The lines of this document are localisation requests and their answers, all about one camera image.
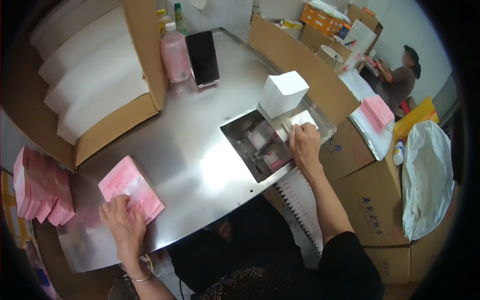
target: woman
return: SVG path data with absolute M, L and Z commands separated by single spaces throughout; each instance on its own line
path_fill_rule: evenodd
M 421 67 L 418 54 L 413 48 L 407 45 L 404 47 L 405 50 L 402 53 L 403 67 L 391 71 L 382 60 L 378 64 L 381 80 L 374 90 L 392 111 L 408 98 L 415 86 L 415 80 L 420 78 Z
M 303 266 L 288 224 L 262 196 L 227 215 L 227 226 L 199 230 L 167 247 L 175 274 L 198 299 L 381 299 L 380 275 L 360 245 L 318 159 L 315 126 L 295 125 L 290 149 L 317 205 L 324 250 L 317 270 Z M 127 196 L 99 208 L 141 300 L 173 300 L 170 291 L 139 261 L 144 217 L 127 218 Z

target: metal work surface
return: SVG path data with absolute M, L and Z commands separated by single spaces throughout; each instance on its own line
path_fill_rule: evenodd
M 139 124 L 80 165 L 71 175 L 76 215 L 58 227 L 76 272 L 117 264 L 116 246 L 98 216 L 105 200 L 97 184 L 126 155 L 150 181 L 165 209 L 147 226 L 143 252 L 165 247 L 228 214 L 280 179 L 293 161 L 257 183 L 220 130 L 257 107 L 264 83 L 275 74 L 248 46 L 214 34 L 220 82 L 199 90 L 192 78 L 170 84 L 163 111 Z M 302 102 L 295 112 L 307 108 Z M 279 118 L 266 118 L 281 131 Z

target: white plastic bag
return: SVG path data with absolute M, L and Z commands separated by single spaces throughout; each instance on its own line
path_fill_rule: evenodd
M 403 160 L 403 231 L 410 241 L 442 221 L 453 192 L 450 140 L 435 122 L 413 125 Z

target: small white bottle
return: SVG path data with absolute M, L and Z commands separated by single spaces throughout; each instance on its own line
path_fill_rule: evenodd
M 403 163 L 403 152 L 405 150 L 405 146 L 403 146 L 403 141 L 398 140 L 398 143 L 395 145 L 395 149 L 393 150 L 393 163 L 398 166 Z

